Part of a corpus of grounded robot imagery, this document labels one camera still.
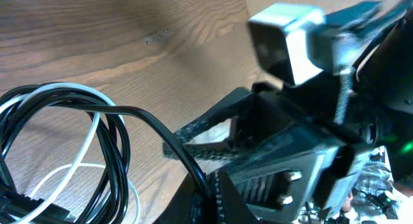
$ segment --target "cable bundle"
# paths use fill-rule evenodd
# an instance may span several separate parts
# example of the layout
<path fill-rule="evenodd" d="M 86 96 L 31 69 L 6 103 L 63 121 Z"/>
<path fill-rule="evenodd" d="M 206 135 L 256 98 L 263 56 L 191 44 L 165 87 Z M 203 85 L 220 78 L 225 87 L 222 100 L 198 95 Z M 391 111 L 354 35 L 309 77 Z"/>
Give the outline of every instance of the cable bundle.
<path fill-rule="evenodd" d="M 205 199 L 211 198 L 212 193 L 208 187 L 207 179 L 199 165 L 158 119 L 140 108 L 116 107 L 113 101 L 99 91 L 73 83 L 27 85 L 15 88 L 0 97 L 0 139 L 2 149 L 2 157 L 0 157 L 0 179 L 2 181 L 0 182 L 3 182 L 11 190 L 17 192 L 5 163 L 5 157 L 27 121 L 42 108 L 50 106 L 84 110 L 92 119 L 92 126 L 74 162 L 51 173 L 50 176 L 58 170 L 70 167 L 52 195 L 30 213 L 22 212 L 19 214 L 13 212 L 12 215 L 18 217 L 16 219 L 22 217 L 14 223 L 29 223 L 33 219 L 36 223 L 70 223 L 60 219 L 42 217 L 41 213 L 56 199 L 79 166 L 102 167 L 81 164 L 81 160 L 95 133 L 101 145 L 106 168 L 96 191 L 76 223 L 122 222 L 128 208 L 128 179 L 126 174 L 130 162 L 130 143 L 128 132 L 120 115 L 135 116 L 150 125 L 183 162 L 201 195 Z M 100 119 L 101 113 L 105 113 L 107 125 Z M 121 140 L 121 150 L 117 145 L 117 131 Z M 32 196 L 50 176 L 48 175 L 42 180 L 33 191 Z M 103 191 L 108 184 L 110 192 L 102 198 Z M 136 192 L 134 194 L 139 209 L 139 200 Z M 8 213 L 2 213 L 1 217 L 6 220 L 12 219 Z"/>

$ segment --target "wood grain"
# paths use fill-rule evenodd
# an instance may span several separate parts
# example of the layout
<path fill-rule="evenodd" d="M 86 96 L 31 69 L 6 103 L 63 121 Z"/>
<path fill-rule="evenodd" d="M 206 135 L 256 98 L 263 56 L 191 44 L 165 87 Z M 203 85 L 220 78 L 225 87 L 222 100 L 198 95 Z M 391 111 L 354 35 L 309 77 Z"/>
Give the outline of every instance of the wood grain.
<path fill-rule="evenodd" d="M 176 130 L 254 80 L 247 17 L 245 0 L 0 0 L 0 92 L 46 81 L 82 83 L 119 105 L 145 108 Z M 151 223 L 186 172 L 163 157 L 154 131 L 137 119 L 125 121 L 128 176 L 142 202 L 141 222 Z M 74 110 L 38 113 L 6 159 L 19 191 L 28 194 L 49 171 L 70 163 L 89 125 Z M 96 139 L 84 162 L 103 162 Z M 62 176 L 36 197 L 47 197 Z M 99 169 L 79 169 L 56 203 L 79 214 L 100 176 Z M 131 201 L 125 223 L 134 209 Z"/>

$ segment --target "wooden table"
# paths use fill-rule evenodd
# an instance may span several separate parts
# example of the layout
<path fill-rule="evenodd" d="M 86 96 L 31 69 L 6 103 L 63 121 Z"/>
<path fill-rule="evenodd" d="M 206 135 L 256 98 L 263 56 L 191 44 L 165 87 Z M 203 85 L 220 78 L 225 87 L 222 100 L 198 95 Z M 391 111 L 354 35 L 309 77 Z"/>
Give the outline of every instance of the wooden table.
<path fill-rule="evenodd" d="M 256 78 L 247 18 L 245 0 L 0 0 L 0 92 L 46 81 L 82 83 L 176 130 Z M 125 121 L 128 177 L 140 195 L 141 222 L 151 223 L 186 171 L 163 157 L 154 131 L 138 119 Z M 6 159 L 18 190 L 29 194 L 48 172 L 71 163 L 89 126 L 79 111 L 38 113 Z M 103 162 L 96 138 L 84 162 Z M 101 173 L 80 168 L 56 203 L 78 215 Z M 36 198 L 47 197 L 63 174 Z M 125 223 L 134 216 L 133 202 Z"/>

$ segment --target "wooden tabletop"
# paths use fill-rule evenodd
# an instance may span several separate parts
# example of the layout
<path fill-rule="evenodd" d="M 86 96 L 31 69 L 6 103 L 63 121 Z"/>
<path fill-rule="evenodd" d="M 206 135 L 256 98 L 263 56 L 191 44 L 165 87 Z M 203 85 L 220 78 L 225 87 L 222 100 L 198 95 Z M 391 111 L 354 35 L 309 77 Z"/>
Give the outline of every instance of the wooden tabletop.
<path fill-rule="evenodd" d="M 176 130 L 256 78 L 247 18 L 245 0 L 0 0 L 0 92 L 47 81 L 82 83 Z M 125 121 L 128 177 L 140 195 L 141 222 L 151 223 L 186 171 L 163 157 L 153 130 L 132 117 Z M 29 194 L 51 170 L 71 163 L 89 127 L 80 111 L 36 114 L 6 158 L 18 191 Z M 96 138 L 83 161 L 103 162 Z M 101 174 L 80 168 L 56 203 L 78 215 Z M 47 197 L 63 175 L 36 198 Z M 125 223 L 135 208 L 131 198 Z"/>

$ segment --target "floor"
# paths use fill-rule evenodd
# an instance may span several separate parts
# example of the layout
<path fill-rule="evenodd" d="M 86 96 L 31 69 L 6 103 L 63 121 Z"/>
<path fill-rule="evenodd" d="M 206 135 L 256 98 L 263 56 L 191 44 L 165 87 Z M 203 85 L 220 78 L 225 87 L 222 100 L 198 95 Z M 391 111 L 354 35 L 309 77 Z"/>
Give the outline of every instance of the floor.
<path fill-rule="evenodd" d="M 0 0 L 0 93 L 47 81 L 82 83 L 176 130 L 257 77 L 247 18 L 245 0 Z M 128 175 L 142 202 L 141 222 L 151 223 L 186 172 L 163 157 L 151 129 L 125 121 Z M 38 113 L 6 158 L 18 190 L 29 194 L 48 172 L 71 163 L 89 126 L 82 112 Z M 97 139 L 84 162 L 103 162 Z M 63 174 L 36 197 L 47 197 Z M 79 169 L 56 203 L 79 214 L 100 176 L 98 168 Z M 133 218 L 130 204 L 125 223 Z"/>

